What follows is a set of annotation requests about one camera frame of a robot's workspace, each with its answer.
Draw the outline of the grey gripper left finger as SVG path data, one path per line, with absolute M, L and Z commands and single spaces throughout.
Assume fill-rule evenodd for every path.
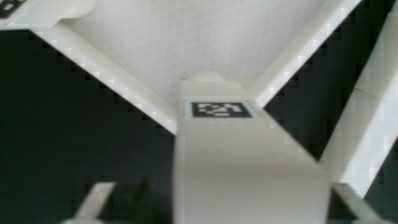
M 97 183 L 77 213 L 61 224 L 152 224 L 150 182 Z

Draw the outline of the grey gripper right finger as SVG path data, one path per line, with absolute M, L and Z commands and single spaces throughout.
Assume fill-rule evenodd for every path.
M 390 224 L 390 221 L 383 219 L 367 201 L 358 196 L 351 185 L 345 183 L 335 183 L 333 190 L 356 216 L 352 224 Z

